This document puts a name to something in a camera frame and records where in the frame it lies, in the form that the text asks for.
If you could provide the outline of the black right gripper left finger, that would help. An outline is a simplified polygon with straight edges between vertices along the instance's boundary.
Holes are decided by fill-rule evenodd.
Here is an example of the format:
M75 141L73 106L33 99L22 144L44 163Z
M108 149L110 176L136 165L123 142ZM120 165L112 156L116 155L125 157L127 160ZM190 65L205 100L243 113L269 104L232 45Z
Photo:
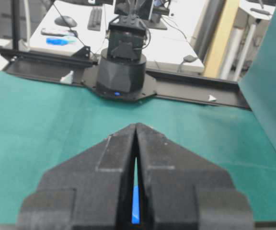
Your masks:
M21 205L19 230L117 230L131 221L136 125L47 170Z

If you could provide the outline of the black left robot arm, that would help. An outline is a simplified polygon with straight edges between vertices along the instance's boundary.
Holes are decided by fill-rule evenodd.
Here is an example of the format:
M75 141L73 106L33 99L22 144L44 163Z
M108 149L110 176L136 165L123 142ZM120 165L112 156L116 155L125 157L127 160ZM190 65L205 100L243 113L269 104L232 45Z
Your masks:
M108 47L97 67L84 73L96 93L122 101L155 94L146 74L144 40L149 36L136 15L113 19ZM47 170L36 190L23 200L18 230L116 230L131 221L136 125Z

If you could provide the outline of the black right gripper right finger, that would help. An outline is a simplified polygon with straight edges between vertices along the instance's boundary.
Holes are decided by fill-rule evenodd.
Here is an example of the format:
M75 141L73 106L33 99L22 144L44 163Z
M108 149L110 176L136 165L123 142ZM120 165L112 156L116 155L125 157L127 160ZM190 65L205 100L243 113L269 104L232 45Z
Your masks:
M145 124L136 134L147 229L254 229L248 198L227 170Z

